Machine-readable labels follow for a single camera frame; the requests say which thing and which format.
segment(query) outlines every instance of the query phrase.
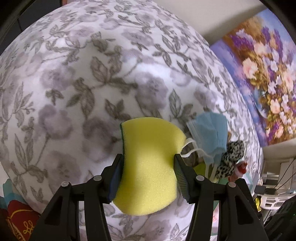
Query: floral painting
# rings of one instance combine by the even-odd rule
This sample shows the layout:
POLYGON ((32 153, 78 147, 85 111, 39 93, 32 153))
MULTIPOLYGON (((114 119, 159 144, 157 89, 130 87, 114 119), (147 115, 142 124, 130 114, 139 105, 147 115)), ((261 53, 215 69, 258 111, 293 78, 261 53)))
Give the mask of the floral painting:
POLYGON ((296 136, 296 45, 268 9, 243 22, 211 49, 224 63, 251 112, 261 146, 296 136))

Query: silver screw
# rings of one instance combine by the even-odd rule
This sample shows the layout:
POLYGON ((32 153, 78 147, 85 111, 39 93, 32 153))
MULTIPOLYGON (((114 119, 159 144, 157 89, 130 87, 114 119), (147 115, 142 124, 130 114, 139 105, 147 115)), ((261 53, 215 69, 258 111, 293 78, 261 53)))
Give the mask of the silver screw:
POLYGON ((68 185, 69 185, 69 182, 67 182, 67 181, 64 181, 64 182, 61 183, 61 186, 63 188, 67 187, 68 185))
POLYGON ((236 184, 234 182, 229 182, 228 183, 228 186, 230 186, 231 188, 235 188, 236 187, 236 184))
POLYGON ((100 175, 96 175, 96 176, 94 176, 94 180, 95 180, 96 182, 98 182, 98 181, 102 180, 102 176, 100 176, 100 175))
POLYGON ((196 176, 196 180, 198 180, 198 181, 203 181, 204 179, 205 179, 205 177, 202 175, 196 176))

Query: sponge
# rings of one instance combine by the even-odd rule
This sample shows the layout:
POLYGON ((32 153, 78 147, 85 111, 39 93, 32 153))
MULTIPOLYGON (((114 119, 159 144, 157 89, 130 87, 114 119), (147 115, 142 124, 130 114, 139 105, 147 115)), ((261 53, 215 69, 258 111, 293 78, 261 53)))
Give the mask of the sponge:
POLYGON ((144 117, 121 124, 124 168, 113 200, 128 215, 147 215, 168 206, 177 197, 174 155, 185 134, 174 124, 144 117))

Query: floral tablecloth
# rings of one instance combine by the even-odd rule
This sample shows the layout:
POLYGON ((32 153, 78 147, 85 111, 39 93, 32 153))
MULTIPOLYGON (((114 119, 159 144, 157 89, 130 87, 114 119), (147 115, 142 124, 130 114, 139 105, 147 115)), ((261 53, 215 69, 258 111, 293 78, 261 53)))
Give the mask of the floral tablecloth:
MULTIPOLYGON (((154 116, 179 126, 203 111, 227 117, 252 177, 262 150, 231 76, 193 28, 151 1, 70 3, 27 28, 0 57, 0 161, 42 212, 64 180, 100 174, 122 152, 119 124, 154 116)), ((197 155, 187 158, 197 163, 197 155)), ((113 204, 113 240, 185 239, 193 208, 182 196, 148 216, 113 204)), ((85 239, 83 206, 81 234, 85 239)))

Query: blue face mask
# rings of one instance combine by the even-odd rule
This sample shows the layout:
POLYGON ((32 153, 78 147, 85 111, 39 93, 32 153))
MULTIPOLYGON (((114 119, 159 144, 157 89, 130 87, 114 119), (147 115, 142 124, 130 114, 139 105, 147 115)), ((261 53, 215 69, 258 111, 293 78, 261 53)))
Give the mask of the blue face mask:
POLYGON ((187 122, 187 126, 196 142, 198 156, 203 157, 207 169, 212 164, 217 167, 221 162, 222 154, 227 151, 226 117, 205 112, 187 122))

